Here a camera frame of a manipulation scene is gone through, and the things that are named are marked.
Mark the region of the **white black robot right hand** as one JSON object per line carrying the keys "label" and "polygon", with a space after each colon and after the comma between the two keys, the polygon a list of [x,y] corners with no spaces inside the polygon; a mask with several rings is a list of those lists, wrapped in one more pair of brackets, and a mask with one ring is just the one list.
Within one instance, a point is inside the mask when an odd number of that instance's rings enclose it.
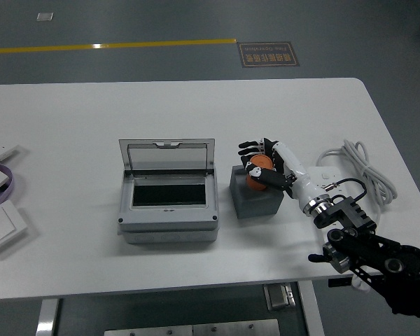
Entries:
{"label": "white black robot right hand", "polygon": [[[261,138],[239,144],[238,152],[247,174],[253,181],[280,191],[286,191],[297,200],[306,216],[316,216],[331,207],[330,196],[316,185],[307,170],[287,145],[280,141]],[[272,161],[271,168],[261,167],[253,161],[264,155]]]}

